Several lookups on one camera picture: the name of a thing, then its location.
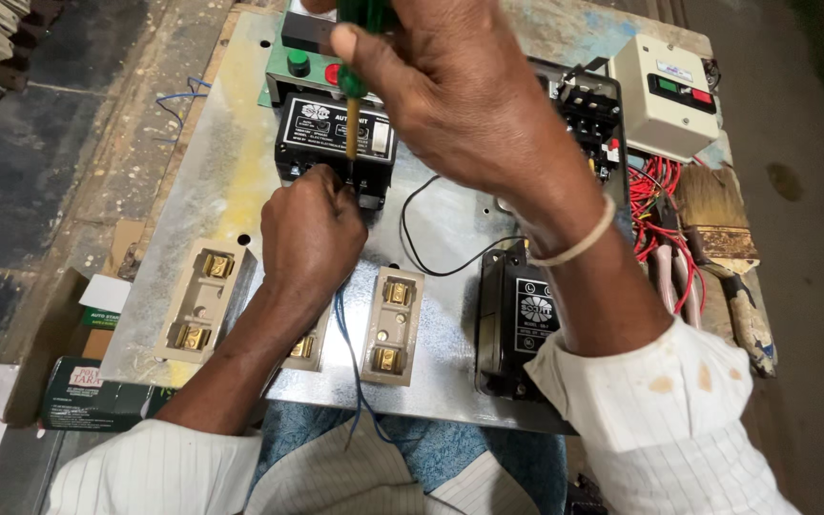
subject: white box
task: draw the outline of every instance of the white box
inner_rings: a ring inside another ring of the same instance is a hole
[[[720,135],[715,114],[652,93],[650,75],[687,94],[693,88],[710,96],[704,66],[694,53],[639,34],[609,61],[609,73],[622,87],[628,146],[690,162]]]

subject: white striped shirt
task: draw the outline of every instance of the white striped shirt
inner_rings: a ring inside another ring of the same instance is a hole
[[[565,337],[553,334],[526,369],[583,435],[617,512],[797,512],[739,422],[752,391],[744,351],[680,320],[656,342],[614,357],[573,356]],[[425,495],[369,416],[345,451],[349,425],[275,463],[245,513],[538,513],[488,452]],[[145,421],[67,463],[53,482],[50,513],[237,513],[260,443]],[[567,480],[564,470],[548,473]]]

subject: black starter box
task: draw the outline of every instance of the black starter box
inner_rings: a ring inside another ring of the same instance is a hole
[[[276,140],[276,168],[294,181],[316,164],[328,164],[359,194],[367,209],[383,209],[396,160],[396,134],[386,113],[362,106],[358,158],[345,157],[348,108],[345,102],[312,94],[290,94],[282,105]]]
[[[523,365],[559,323],[548,283],[526,258],[523,241],[482,257],[475,381],[486,395],[543,401]]]

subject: green screwdriver handle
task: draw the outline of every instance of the green screwdriver handle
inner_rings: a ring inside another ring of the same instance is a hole
[[[339,0],[338,16],[341,22],[350,22],[371,34],[383,31],[383,13],[389,7],[389,0]],[[363,98],[367,95],[367,85],[351,68],[339,67],[339,89],[349,98]]]

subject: green product box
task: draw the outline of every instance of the green product box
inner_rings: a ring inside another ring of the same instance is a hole
[[[44,429],[129,431],[152,418],[176,391],[159,387],[102,381],[101,361],[61,357],[56,361],[43,397]]]
[[[82,323],[97,327],[98,329],[115,329],[116,323],[120,321],[120,313],[99,310],[88,306],[84,308]]]

